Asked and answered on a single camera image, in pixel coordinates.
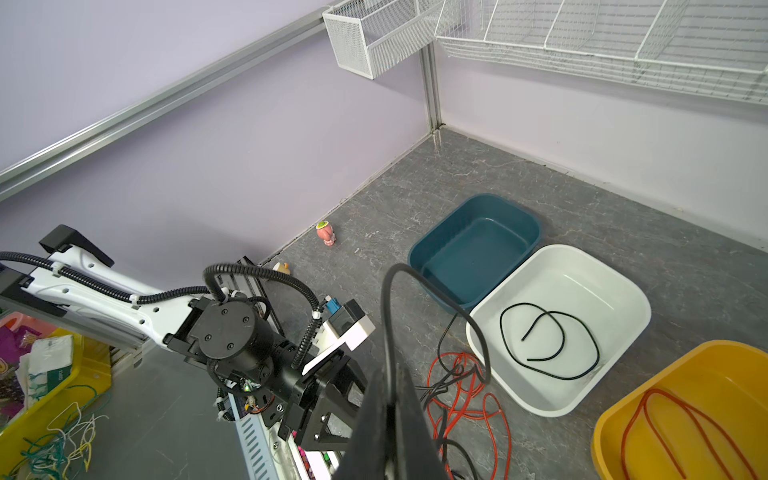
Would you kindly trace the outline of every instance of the wire shelf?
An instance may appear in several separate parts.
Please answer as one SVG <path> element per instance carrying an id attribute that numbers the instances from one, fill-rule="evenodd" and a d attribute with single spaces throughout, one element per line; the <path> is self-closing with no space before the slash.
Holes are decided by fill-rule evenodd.
<path id="1" fill-rule="evenodd" d="M 445 0 L 449 55 L 768 104 L 767 0 Z"/>
<path id="2" fill-rule="evenodd" d="M 347 0 L 323 13 L 341 68 L 376 78 L 435 37 L 442 0 Z"/>

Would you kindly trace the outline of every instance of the white wall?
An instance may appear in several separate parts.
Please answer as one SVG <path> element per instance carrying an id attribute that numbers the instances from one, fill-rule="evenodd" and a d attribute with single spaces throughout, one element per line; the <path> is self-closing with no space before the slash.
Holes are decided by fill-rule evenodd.
<path id="1" fill-rule="evenodd" d="M 118 271 L 200 285 L 210 263 L 291 241 L 427 132 L 417 57 L 369 81 L 318 34 L 1 202 L 0 250 L 42 253 L 65 223 Z"/>
<path id="2" fill-rule="evenodd" d="M 768 108 L 438 51 L 449 127 L 768 247 Z"/>
<path id="3" fill-rule="evenodd" d="M 326 3 L 0 2 L 0 170 Z"/>

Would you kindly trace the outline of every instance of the yellow tray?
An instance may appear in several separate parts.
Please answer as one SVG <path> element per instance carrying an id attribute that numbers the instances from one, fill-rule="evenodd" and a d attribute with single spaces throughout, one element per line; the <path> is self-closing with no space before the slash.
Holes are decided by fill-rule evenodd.
<path id="1" fill-rule="evenodd" d="M 51 336 L 71 335 L 58 329 Z M 79 405 L 93 398 L 90 389 L 67 387 L 73 385 L 92 386 L 99 393 L 104 393 L 112 385 L 112 371 L 109 361 L 109 346 L 96 340 L 85 338 L 77 333 L 73 336 L 72 372 L 49 394 L 35 403 L 22 416 L 17 418 L 0 432 L 0 476 L 7 475 L 22 459 L 22 451 L 29 448 L 24 439 L 37 440 L 46 433 L 48 423 L 55 419 L 73 402 Z M 51 425 L 59 428 L 64 425 L 67 415 L 60 415 Z"/>
<path id="2" fill-rule="evenodd" d="M 758 478 L 768 478 L 768 354 L 743 343 L 714 340 L 691 350 L 601 415 L 594 428 L 592 460 L 604 480 L 626 478 L 621 438 L 651 388 L 674 394 L 719 423 Z M 688 478 L 727 478 L 681 407 L 660 395 L 651 396 L 647 407 Z M 725 437 L 697 418 L 734 480 L 752 478 Z M 632 480 L 681 478 L 642 412 L 629 432 L 625 452 Z"/>

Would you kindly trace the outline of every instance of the zip tie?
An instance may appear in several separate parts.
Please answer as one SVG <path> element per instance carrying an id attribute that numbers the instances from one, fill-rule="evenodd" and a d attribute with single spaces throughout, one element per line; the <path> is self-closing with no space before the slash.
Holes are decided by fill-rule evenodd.
<path id="1" fill-rule="evenodd" d="M 59 271 L 60 271 L 62 268 L 64 268 L 65 266 L 67 266 L 67 264 L 66 264 L 66 263 L 62 263 L 62 262 L 53 262 L 53 263 L 51 264 L 51 272 L 53 272 L 53 276 L 61 276 L 61 274 L 59 273 Z"/>

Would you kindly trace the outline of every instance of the metal basket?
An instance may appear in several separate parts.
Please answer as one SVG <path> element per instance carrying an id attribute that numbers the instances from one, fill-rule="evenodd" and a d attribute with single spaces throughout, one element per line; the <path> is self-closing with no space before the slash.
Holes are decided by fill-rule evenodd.
<path id="1" fill-rule="evenodd" d="M 766 0 L 445 0 L 451 56 L 768 103 Z"/>
<path id="2" fill-rule="evenodd" d="M 323 13 L 341 68 L 376 78 L 435 39 L 442 0 L 347 0 Z"/>

